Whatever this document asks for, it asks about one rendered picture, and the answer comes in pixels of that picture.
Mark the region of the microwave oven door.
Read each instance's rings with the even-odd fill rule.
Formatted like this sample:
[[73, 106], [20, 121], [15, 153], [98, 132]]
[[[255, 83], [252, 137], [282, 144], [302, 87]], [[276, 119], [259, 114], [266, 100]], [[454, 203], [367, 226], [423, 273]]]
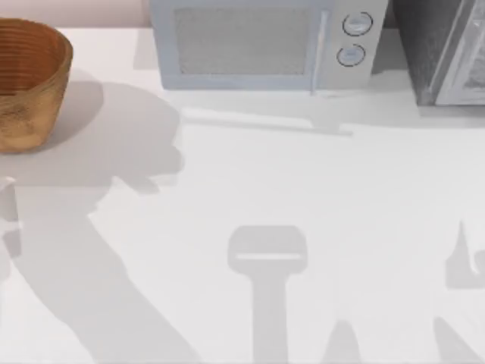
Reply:
[[324, 0], [149, 0], [171, 90], [310, 90]]

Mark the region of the pale microwave oven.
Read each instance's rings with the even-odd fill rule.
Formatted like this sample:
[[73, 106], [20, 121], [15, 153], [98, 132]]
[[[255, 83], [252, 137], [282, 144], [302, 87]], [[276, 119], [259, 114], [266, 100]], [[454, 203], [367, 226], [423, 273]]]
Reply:
[[[389, 0], [324, 0], [327, 5], [327, 28], [324, 53], [316, 93], [323, 91], [361, 89], [368, 83], [374, 64], [383, 21]], [[348, 36], [343, 31], [343, 21], [349, 14], [367, 12], [374, 23], [363, 36]], [[343, 67], [336, 54], [343, 46], [359, 44], [366, 50], [366, 58], [356, 67]]]

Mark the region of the round microwave knob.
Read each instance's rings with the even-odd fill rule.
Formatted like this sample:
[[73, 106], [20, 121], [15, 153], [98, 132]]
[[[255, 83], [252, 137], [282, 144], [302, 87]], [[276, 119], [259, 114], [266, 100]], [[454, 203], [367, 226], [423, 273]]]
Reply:
[[343, 31], [348, 36], [363, 36], [370, 31], [373, 23], [373, 17], [367, 12], [349, 14], [343, 21]]
[[336, 54], [336, 60], [343, 67], [356, 67], [366, 58], [366, 50], [359, 44], [343, 46]]

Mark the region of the brown wooden basket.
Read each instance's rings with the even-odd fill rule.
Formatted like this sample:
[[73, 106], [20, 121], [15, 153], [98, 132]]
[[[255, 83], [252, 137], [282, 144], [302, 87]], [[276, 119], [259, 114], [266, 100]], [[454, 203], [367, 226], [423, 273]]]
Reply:
[[43, 145], [54, 129], [74, 49], [46, 24], [0, 17], [0, 153]]

